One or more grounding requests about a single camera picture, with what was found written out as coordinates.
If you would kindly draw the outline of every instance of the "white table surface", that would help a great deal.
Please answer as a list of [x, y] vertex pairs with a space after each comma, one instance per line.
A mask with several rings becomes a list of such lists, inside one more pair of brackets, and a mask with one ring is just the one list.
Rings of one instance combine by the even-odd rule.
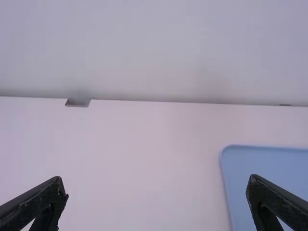
[[61, 231], [230, 231], [230, 144], [308, 147], [308, 108], [0, 97], [0, 204], [59, 175]]

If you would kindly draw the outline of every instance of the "light blue tray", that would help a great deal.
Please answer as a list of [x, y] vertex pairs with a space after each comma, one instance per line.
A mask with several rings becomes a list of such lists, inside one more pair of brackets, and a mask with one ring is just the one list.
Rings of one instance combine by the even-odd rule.
[[256, 230], [245, 195], [251, 174], [308, 201], [308, 150], [232, 145], [223, 150], [221, 166], [233, 231]]

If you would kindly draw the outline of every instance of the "white backdrop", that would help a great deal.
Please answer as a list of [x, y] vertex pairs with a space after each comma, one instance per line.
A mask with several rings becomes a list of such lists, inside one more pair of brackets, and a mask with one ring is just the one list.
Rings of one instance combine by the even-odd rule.
[[308, 105], [305, 0], [2, 0], [0, 95]]
[[222, 150], [308, 147], [308, 108], [65, 101], [0, 97], [0, 204], [59, 175], [62, 231], [230, 231]]

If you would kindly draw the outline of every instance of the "white wall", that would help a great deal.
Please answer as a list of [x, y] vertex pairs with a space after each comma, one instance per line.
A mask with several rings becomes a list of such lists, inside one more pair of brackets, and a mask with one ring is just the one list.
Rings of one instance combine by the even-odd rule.
[[0, 1], [0, 95], [308, 105], [305, 0]]

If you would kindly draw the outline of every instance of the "white table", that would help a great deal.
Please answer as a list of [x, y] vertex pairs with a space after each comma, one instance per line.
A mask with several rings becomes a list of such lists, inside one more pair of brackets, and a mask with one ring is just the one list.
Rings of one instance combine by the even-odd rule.
[[230, 231], [219, 155], [308, 147], [308, 108], [0, 97], [0, 204], [59, 175], [60, 230]]

